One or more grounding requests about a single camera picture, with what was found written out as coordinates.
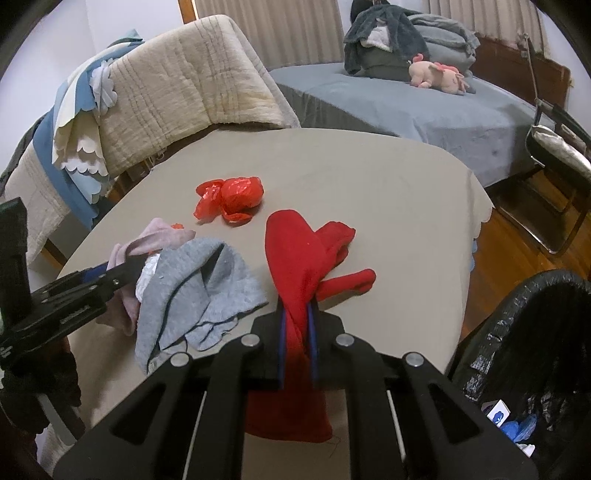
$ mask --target trash bin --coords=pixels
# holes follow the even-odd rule
[[[540,479],[591,478],[591,284],[567,270],[515,288],[459,346],[449,377],[481,406],[503,400],[511,420],[537,415]]]

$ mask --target red cloth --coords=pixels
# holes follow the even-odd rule
[[[314,232],[301,215],[280,210],[267,220],[265,252],[271,277],[286,316],[285,383],[277,392],[252,392],[246,409],[246,432],[273,440],[325,442],[332,437],[324,394],[312,388],[307,356],[306,304],[345,290],[368,291],[375,272],[367,269],[322,279],[349,253],[355,230],[329,222]]]

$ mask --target plush toy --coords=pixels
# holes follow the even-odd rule
[[[466,93],[469,85],[464,81],[457,68],[449,67],[441,63],[432,63],[423,61],[423,54],[418,54],[413,58],[412,65],[408,68],[410,74],[410,84],[419,88],[439,88],[442,92]]]

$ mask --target beige quilt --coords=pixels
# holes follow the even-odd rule
[[[261,122],[297,128],[298,119],[234,21],[214,15],[162,34],[111,67],[118,101],[102,117],[109,175],[213,124]],[[30,144],[6,186],[28,210],[27,264],[70,209]]]

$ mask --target white box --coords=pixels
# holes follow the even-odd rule
[[[503,425],[503,423],[505,423],[505,420],[509,418],[511,412],[507,408],[507,405],[505,405],[505,402],[502,400],[486,402],[482,405],[481,410],[485,411],[490,406],[492,406],[492,408],[489,413],[486,414],[486,416],[497,427],[500,427]]]

